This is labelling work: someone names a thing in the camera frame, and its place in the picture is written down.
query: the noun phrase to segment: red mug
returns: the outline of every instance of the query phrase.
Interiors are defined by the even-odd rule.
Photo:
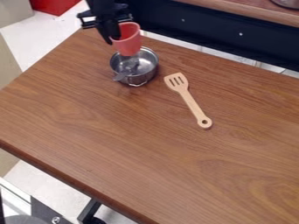
[[[137,54],[141,47],[140,25],[134,22],[119,24],[122,36],[119,40],[110,38],[114,47],[122,56],[133,56]]]

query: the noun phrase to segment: wooden table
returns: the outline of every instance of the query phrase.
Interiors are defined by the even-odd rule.
[[[299,27],[299,10],[276,5],[271,0],[175,0],[206,8]]]
[[[0,146],[140,223],[299,223],[299,80],[145,38],[144,87],[78,31],[0,94]],[[182,72],[214,121],[163,83]]]

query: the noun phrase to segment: stainless steel pot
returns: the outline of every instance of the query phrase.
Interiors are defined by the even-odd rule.
[[[115,76],[123,73],[124,65],[131,59],[131,57],[121,56],[118,52],[112,56],[110,66],[115,72]],[[133,87],[140,87],[156,76],[159,59],[152,50],[144,46],[140,52],[134,56],[134,59],[138,60],[137,67],[133,69],[134,72],[128,73],[128,75],[119,80],[119,82]]]
[[[272,0],[272,2],[290,9],[299,9],[299,0]]]

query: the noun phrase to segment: white floor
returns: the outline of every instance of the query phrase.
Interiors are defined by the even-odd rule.
[[[87,10],[87,4],[85,1],[82,1],[61,17],[35,11],[34,17],[4,27],[0,29],[0,32],[7,41],[22,71],[25,71],[80,28],[80,21],[75,16],[78,12],[85,10]],[[262,67],[277,73],[299,78],[299,73],[297,72],[259,63],[252,59],[242,58],[230,53],[216,51],[211,48],[186,43],[146,31],[143,32],[143,35],[153,39],[171,42],[174,45],[187,47],[195,51],[210,53],[229,60]],[[89,201],[89,197],[86,195],[23,161],[18,162],[5,176],[5,179],[63,214],[73,223],[77,222],[77,216]],[[134,223],[107,207],[101,208],[97,216],[105,220],[108,224]]]

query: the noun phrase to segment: slotted spatula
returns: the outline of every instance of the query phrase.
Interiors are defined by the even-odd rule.
[[[204,130],[210,129],[212,127],[212,120],[205,115],[188,91],[189,83],[186,77],[182,73],[174,73],[164,77],[164,81],[171,90],[181,94],[198,120],[198,125]]]

